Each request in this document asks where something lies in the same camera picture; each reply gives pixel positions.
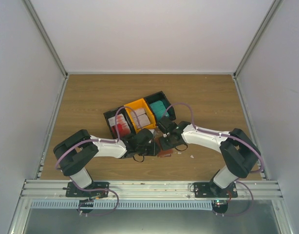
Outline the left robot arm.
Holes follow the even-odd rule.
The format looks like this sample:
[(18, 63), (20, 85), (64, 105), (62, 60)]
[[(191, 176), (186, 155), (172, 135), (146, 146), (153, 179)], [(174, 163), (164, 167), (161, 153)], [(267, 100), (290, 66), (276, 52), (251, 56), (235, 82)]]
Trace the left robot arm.
[(83, 197), (92, 195), (94, 191), (93, 180), (85, 169), (94, 157), (126, 159), (135, 155), (156, 156), (160, 151), (159, 144), (148, 129), (142, 129), (136, 134), (128, 134), (120, 139), (95, 137), (83, 129), (53, 149), (57, 159), (55, 168), (61, 170), (77, 185), (77, 191)]

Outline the black bin with green cards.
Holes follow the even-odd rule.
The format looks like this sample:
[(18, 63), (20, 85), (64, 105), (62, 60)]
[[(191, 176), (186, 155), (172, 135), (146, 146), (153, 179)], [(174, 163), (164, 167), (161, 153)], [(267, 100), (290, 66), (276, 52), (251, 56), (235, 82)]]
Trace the black bin with green cards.
[(163, 91), (146, 96), (144, 100), (152, 111), (156, 122), (161, 119), (166, 109), (171, 105)]

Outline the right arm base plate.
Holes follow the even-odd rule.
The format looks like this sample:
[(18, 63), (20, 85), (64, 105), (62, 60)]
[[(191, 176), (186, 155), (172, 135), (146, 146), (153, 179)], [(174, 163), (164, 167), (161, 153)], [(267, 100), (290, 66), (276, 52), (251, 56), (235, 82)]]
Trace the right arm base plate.
[(196, 198), (237, 198), (238, 193), (234, 182), (222, 189), (214, 182), (194, 182), (189, 190)]

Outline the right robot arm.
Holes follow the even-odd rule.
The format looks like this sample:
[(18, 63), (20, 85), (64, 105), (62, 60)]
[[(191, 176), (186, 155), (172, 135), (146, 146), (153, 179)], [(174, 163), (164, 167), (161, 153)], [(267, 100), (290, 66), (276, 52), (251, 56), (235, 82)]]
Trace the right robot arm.
[(194, 144), (222, 154), (225, 166), (209, 182), (209, 191), (214, 197), (225, 194), (238, 178), (246, 178), (254, 165), (262, 160), (259, 149), (241, 129), (221, 132), (187, 121), (176, 124), (168, 117), (162, 117), (157, 127), (165, 135), (159, 138), (163, 150)]

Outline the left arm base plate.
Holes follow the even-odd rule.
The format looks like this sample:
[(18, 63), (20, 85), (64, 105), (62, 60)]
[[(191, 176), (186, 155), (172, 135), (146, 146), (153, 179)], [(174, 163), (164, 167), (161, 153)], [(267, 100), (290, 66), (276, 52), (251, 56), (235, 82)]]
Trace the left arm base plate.
[(73, 182), (69, 182), (65, 190), (66, 197), (84, 197), (84, 198), (105, 198), (108, 196), (109, 182), (94, 181), (84, 189), (77, 188)]

